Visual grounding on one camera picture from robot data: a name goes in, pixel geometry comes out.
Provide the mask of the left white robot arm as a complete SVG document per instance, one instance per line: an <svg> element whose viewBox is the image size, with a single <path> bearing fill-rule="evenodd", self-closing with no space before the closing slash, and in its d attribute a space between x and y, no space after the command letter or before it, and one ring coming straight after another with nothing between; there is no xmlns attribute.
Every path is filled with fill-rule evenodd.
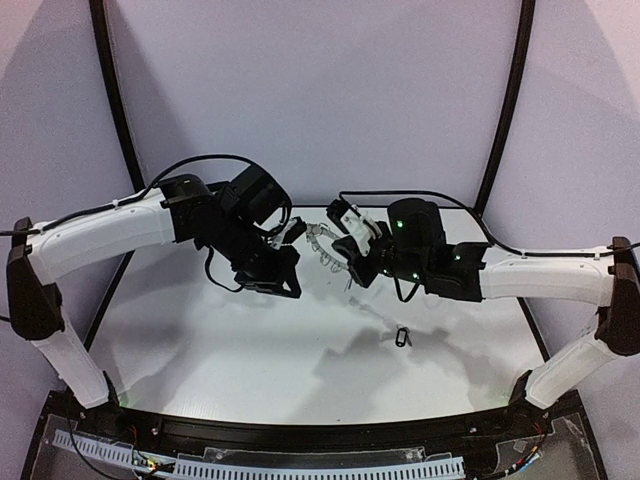
<svg viewBox="0 0 640 480"><path fill-rule="evenodd" d="M58 279L134 250L191 241L229 262L239 291L297 299L300 255L276 242L291 208L276 180L250 165L227 182L207 185L183 174L58 221L34 224L23 218L8 233L11 327L40 351L82 407L112 404L115 392L107 374L66 318Z"/></svg>

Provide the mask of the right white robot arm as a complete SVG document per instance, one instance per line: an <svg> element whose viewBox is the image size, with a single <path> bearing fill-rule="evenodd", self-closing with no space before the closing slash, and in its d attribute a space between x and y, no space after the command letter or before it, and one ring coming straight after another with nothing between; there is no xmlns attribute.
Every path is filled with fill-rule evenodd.
<svg viewBox="0 0 640 480"><path fill-rule="evenodd" d="M343 196L326 213L342 233L332 247L362 288L384 275L457 301L551 298L595 306L585 333L518 378L513 404L546 410L608 362L639 352L639 265L625 237L569 251L520 251L491 237L452 244L439 207L414 197L390 204L384 221Z"/></svg>

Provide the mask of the metal ring disc with keyrings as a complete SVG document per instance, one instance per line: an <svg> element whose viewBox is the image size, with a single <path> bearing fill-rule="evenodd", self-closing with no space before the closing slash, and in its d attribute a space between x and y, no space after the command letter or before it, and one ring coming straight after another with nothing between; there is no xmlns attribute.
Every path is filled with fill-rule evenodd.
<svg viewBox="0 0 640 480"><path fill-rule="evenodd" d="M329 240L337 240L338 235L325 223L307 223L305 230L306 242L311 250L319 256L320 264L328 268L332 274L347 273L348 278L344 287L344 291L348 292L353 287L353 278L348 272L348 266L345 261L340 260L336 253L331 253L321 243L321 238Z"/></svg>

